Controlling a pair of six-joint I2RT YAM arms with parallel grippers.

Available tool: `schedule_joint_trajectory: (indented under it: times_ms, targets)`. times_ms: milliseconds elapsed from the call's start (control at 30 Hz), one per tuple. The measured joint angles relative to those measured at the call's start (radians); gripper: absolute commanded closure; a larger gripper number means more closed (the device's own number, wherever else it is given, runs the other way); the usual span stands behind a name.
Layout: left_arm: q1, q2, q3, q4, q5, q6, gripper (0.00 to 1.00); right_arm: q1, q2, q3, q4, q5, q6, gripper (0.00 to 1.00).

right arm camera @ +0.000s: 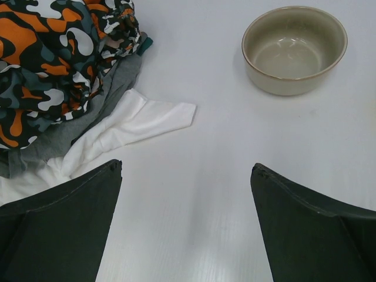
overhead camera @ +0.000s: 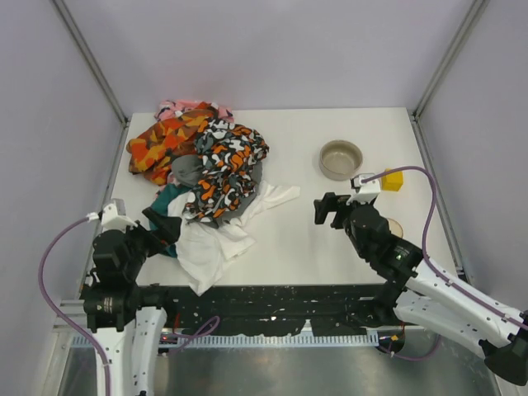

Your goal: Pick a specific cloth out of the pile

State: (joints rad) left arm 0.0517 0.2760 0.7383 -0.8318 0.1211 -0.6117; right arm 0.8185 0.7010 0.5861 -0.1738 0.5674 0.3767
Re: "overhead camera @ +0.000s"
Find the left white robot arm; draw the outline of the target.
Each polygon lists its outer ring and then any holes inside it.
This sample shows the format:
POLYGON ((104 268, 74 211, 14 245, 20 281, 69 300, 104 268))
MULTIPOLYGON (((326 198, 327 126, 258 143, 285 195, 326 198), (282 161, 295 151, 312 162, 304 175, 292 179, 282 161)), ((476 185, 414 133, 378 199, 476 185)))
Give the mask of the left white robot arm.
POLYGON ((143 211, 152 230, 129 218, 120 202, 90 214, 103 231, 92 243, 95 276, 83 297, 89 336, 99 351, 100 395, 152 395, 159 343, 177 306, 159 285, 136 279, 150 257, 165 252, 180 237, 182 220, 151 208, 143 211))

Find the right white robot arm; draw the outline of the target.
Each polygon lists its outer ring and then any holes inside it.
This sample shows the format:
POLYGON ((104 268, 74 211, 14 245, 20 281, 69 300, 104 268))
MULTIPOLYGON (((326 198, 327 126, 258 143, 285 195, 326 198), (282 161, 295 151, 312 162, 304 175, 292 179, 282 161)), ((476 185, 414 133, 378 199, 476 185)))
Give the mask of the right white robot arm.
POLYGON ((406 323, 459 343, 498 377, 527 384, 527 314, 485 295, 438 266, 421 248, 391 233, 371 203, 329 192, 315 200, 314 222, 333 214, 358 256, 385 283, 377 301, 406 323))

